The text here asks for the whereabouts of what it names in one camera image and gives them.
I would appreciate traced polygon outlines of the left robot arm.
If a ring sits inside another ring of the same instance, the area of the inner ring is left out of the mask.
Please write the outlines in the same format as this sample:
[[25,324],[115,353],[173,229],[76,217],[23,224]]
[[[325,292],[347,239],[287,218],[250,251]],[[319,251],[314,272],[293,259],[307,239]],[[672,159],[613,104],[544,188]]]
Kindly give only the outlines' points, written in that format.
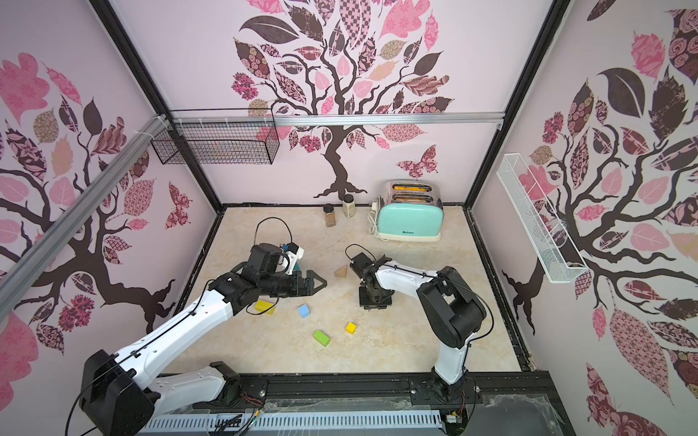
[[258,274],[242,267],[210,281],[199,299],[144,338],[114,354],[100,350],[85,362],[76,405],[105,435],[135,435],[154,417],[195,403],[235,401],[240,376],[227,364],[175,376],[162,372],[214,327],[262,295],[312,296],[327,286],[314,271]]

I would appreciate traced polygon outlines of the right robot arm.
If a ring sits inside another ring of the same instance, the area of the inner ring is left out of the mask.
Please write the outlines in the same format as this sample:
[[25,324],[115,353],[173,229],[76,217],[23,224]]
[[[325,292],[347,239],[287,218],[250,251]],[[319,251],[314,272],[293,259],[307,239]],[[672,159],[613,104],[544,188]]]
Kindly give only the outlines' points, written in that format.
[[395,294],[419,301],[440,343],[432,370],[434,394],[442,401],[460,395],[466,385],[469,347],[490,316],[480,296],[451,266],[419,270],[386,256],[373,261],[360,255],[350,268],[360,279],[359,302],[365,310],[387,308]]

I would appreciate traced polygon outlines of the natural wood triangle block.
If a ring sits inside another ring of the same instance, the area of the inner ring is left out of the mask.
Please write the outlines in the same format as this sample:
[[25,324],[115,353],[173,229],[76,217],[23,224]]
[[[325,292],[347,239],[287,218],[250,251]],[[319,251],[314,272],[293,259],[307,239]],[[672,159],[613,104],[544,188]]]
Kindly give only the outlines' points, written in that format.
[[344,265],[334,271],[334,276],[336,278],[345,278],[347,276],[348,269],[349,267],[347,265]]

